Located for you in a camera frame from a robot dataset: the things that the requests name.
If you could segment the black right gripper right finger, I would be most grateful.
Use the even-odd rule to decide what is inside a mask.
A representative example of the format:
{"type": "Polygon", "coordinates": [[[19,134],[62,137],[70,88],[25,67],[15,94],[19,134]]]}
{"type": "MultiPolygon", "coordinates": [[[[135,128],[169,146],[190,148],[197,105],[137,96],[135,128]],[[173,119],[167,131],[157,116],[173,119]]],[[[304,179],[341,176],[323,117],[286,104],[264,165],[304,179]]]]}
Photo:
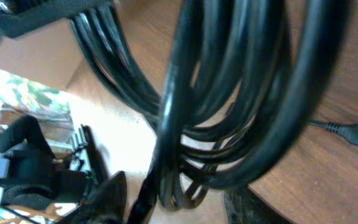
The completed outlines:
{"type": "Polygon", "coordinates": [[[248,188],[225,191],[224,205],[229,224],[291,223],[248,188]]]}

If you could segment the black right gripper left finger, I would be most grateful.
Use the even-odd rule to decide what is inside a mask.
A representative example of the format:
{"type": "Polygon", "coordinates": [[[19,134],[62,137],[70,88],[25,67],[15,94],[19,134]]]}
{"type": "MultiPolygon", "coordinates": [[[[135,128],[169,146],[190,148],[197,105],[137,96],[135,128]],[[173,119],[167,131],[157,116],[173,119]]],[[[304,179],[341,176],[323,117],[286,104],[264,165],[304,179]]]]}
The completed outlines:
{"type": "Polygon", "coordinates": [[[126,175],[124,171],[119,171],[94,189],[74,212],[57,223],[122,224],[126,200],[126,175]]]}

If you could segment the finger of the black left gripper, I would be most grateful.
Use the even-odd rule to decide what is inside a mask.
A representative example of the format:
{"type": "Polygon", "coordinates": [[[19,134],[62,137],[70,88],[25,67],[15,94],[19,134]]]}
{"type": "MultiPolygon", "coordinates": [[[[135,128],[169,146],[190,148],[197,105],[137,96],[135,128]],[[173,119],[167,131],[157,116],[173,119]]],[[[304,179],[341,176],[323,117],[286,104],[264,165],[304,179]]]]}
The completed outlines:
{"type": "Polygon", "coordinates": [[[0,36],[16,38],[109,0],[0,1],[0,36]]]}

